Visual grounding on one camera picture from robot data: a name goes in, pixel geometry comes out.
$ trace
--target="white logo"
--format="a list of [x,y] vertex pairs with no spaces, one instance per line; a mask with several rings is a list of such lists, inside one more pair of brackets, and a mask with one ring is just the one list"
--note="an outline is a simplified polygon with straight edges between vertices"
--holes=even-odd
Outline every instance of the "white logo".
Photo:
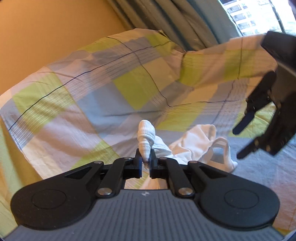
[[150,192],[145,191],[145,192],[142,192],[141,194],[146,197],[150,194]]

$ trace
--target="building outside window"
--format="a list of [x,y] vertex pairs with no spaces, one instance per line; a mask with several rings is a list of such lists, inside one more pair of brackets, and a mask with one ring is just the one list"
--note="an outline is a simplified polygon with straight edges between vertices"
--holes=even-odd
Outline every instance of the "building outside window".
[[[244,36],[282,32],[269,0],[220,0]],[[284,31],[296,35],[296,20],[288,0],[271,0]]]

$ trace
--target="white fabric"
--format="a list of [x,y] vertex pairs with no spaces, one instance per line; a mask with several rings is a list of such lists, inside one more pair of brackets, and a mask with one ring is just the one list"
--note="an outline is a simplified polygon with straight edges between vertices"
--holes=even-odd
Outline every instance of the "white fabric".
[[[148,162],[150,149],[153,148],[156,157],[174,158],[179,164],[197,160],[226,172],[232,172],[237,167],[237,162],[231,160],[228,141],[222,137],[216,138],[214,125],[196,125],[168,147],[155,135],[153,125],[147,120],[142,120],[139,123],[138,140],[144,163]],[[213,148],[223,149],[223,163],[212,159]]]

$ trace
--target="gray curtain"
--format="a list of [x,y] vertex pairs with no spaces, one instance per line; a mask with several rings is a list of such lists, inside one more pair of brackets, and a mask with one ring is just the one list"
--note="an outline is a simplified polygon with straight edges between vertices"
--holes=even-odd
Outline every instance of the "gray curtain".
[[219,0],[200,1],[108,0],[128,29],[163,30],[185,50],[200,50],[241,36]]

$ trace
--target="bed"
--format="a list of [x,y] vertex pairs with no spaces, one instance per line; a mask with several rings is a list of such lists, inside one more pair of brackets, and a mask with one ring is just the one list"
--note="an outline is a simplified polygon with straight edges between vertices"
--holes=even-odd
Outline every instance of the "bed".
[[[167,145],[194,125],[213,124],[236,161],[275,110],[265,107],[239,136],[232,134],[245,98],[276,68],[260,46],[262,37],[185,52],[161,31],[134,29],[85,46],[1,95],[0,235],[16,226],[9,202],[18,189],[91,161],[133,156],[143,119]],[[251,154],[234,171],[277,193],[281,208],[274,227],[282,233],[296,228],[295,143],[275,158]],[[141,188],[147,177],[144,172],[126,188]]]

